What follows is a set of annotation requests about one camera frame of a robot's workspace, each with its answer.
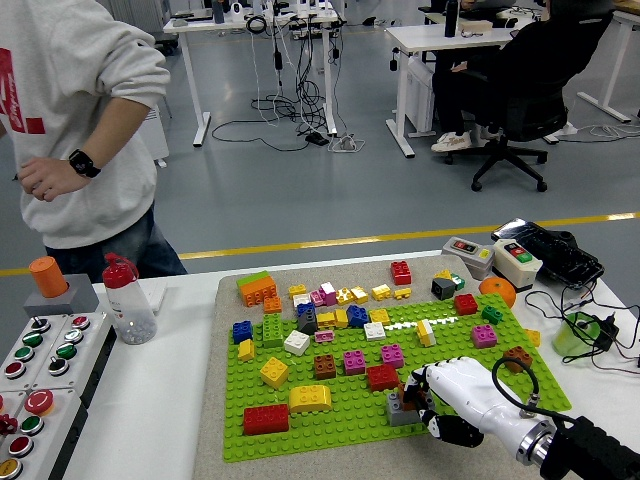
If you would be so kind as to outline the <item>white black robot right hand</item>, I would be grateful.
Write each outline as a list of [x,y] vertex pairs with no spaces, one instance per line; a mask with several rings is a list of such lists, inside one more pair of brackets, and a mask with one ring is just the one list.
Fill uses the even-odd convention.
[[[527,405],[497,379],[496,368],[506,362],[529,373],[533,390]],[[415,406],[431,435],[443,442],[475,448],[492,434],[517,461],[540,466],[555,428],[533,411],[539,401],[538,380],[516,358],[501,358],[494,367],[489,370],[469,357],[426,364],[409,375],[404,400]]]

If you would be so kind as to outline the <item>person's left hand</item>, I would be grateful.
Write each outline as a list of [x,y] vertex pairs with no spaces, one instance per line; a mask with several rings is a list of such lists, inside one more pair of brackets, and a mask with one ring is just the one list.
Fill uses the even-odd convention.
[[17,176],[25,193],[46,202],[90,183],[90,179],[79,175],[69,161],[49,157],[31,158],[21,165]]

